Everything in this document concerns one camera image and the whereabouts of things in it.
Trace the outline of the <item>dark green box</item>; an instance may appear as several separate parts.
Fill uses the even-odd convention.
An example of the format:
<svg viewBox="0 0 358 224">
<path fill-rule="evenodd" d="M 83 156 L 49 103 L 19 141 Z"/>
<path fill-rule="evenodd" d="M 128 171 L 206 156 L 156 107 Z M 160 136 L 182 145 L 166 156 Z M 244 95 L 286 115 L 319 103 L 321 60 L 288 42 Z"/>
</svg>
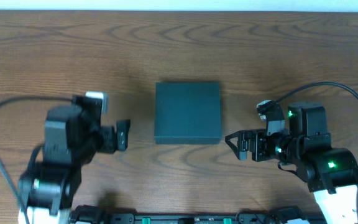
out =
<svg viewBox="0 0 358 224">
<path fill-rule="evenodd" d="M 218 82 L 160 82 L 155 86 L 156 144 L 219 144 Z"/>
</svg>

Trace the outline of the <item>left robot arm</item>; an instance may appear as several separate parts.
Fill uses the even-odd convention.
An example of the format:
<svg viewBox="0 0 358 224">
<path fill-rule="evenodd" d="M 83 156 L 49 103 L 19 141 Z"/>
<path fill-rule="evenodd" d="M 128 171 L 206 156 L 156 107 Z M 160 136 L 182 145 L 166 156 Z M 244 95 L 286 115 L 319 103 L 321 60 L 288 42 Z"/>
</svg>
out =
<svg viewBox="0 0 358 224">
<path fill-rule="evenodd" d="M 44 143 L 33 150 L 20 176 L 24 206 L 19 210 L 19 223 L 68 223 L 81 184 L 81 168 L 97 152 L 114 154 L 128 147 L 130 120 L 101 125 L 101 115 L 108 110 L 107 94 L 88 91 L 70 101 L 70 105 L 48 111 Z"/>
</svg>

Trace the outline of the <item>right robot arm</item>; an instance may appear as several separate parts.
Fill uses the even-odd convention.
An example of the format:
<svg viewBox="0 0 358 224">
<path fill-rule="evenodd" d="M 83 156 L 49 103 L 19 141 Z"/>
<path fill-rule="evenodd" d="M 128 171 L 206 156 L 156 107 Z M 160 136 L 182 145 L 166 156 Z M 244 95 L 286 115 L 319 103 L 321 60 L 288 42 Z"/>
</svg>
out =
<svg viewBox="0 0 358 224">
<path fill-rule="evenodd" d="M 358 223 L 358 165 L 345 148 L 333 148 L 326 110 L 318 102 L 288 105 L 288 116 L 276 101 L 263 101 L 257 112 L 264 129 L 241 130 L 225 137 L 240 161 L 276 159 L 278 168 L 294 165 L 293 174 L 313 193 L 327 223 Z"/>
</svg>

